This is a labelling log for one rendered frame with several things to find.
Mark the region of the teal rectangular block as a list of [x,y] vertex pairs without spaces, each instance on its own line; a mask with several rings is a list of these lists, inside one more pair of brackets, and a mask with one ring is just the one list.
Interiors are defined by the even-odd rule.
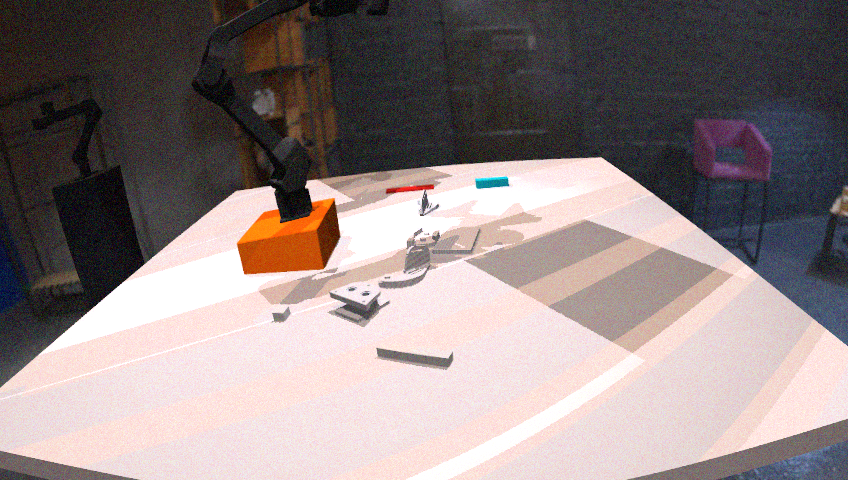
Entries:
[[477,178],[475,179],[476,189],[482,188],[492,188],[492,187],[509,187],[508,177],[496,177],[496,178]]

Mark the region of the red flat bar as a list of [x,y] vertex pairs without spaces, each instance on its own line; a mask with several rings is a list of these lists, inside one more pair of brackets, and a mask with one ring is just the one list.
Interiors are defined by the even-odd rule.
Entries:
[[416,191],[416,190],[423,190],[423,189],[425,189],[425,190],[434,189],[434,185],[416,185],[416,186],[408,186],[408,187],[403,187],[403,188],[386,189],[385,193]]

